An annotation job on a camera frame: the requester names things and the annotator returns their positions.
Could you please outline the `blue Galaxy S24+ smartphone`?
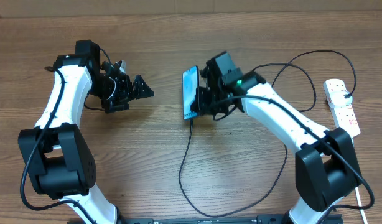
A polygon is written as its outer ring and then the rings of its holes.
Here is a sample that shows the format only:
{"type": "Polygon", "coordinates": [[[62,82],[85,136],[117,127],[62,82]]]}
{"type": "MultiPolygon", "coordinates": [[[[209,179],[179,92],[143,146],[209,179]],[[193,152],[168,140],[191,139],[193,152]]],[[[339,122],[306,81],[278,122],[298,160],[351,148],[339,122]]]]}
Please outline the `blue Galaxy S24+ smartphone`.
{"type": "Polygon", "coordinates": [[[199,86],[199,69],[195,65],[182,74],[183,119],[198,116],[197,88],[199,86]]]}

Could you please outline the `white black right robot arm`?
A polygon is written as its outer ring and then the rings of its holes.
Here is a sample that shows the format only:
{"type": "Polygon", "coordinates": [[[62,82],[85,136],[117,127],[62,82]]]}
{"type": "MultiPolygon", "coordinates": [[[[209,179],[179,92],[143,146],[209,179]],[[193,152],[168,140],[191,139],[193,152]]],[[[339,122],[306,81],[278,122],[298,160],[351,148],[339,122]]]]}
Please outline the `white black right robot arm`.
{"type": "Polygon", "coordinates": [[[184,119],[231,113],[233,105],[265,125],[292,151],[296,164],[297,203],[282,223],[324,223],[330,212],[365,181],[352,135],[343,127],[329,130],[284,101],[254,70],[244,73],[228,52],[183,73],[184,119]]]}

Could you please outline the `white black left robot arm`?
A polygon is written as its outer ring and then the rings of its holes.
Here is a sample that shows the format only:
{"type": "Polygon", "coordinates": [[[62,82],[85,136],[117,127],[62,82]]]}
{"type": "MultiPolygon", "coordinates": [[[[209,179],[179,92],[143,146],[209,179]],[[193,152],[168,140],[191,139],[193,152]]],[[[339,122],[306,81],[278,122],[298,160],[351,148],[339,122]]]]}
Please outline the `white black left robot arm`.
{"type": "Polygon", "coordinates": [[[98,97],[101,111],[110,114],[154,92],[142,76],[130,79],[125,61],[102,62],[103,52],[92,40],[78,40],[74,54],[59,55],[46,68],[55,75],[47,106],[35,126],[18,136],[25,163],[20,197],[31,210],[66,204],[84,223],[126,221],[96,184],[96,164],[80,132],[80,118],[89,95],[98,97]]]}

